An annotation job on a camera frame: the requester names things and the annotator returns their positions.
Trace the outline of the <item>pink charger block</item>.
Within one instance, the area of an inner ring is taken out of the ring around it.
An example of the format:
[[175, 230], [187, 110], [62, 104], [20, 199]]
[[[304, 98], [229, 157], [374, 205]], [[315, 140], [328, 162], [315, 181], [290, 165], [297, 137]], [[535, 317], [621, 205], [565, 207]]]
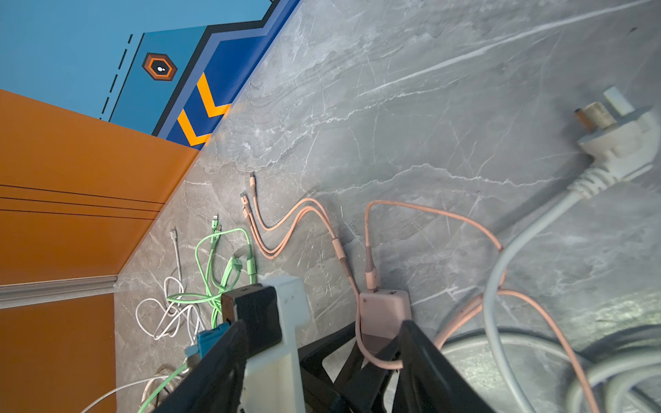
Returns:
[[380, 289], [359, 294], [361, 338], [376, 356], [399, 334], [405, 320], [411, 320], [411, 302], [404, 290]]

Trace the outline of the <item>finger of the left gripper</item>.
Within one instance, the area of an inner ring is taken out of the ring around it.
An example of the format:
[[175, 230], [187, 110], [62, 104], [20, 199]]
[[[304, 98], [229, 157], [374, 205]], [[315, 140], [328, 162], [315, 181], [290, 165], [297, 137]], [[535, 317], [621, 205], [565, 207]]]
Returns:
[[342, 390], [361, 367], [355, 324], [298, 350], [306, 412], [351, 412]]
[[385, 395], [394, 371], [365, 361], [355, 344], [335, 380], [335, 412], [386, 412]]

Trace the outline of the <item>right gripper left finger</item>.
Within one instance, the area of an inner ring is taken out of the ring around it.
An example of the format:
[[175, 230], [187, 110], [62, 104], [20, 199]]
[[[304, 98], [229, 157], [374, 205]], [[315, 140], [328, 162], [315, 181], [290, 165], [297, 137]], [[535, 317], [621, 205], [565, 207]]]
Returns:
[[239, 320], [156, 411], [237, 412], [248, 349], [246, 325]]

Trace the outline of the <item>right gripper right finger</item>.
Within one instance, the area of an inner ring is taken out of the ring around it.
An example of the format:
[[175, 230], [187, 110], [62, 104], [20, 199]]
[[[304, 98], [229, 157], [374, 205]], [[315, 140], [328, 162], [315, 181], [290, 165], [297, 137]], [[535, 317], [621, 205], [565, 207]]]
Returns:
[[394, 412], [492, 412], [413, 321], [398, 335], [403, 368], [395, 392]]

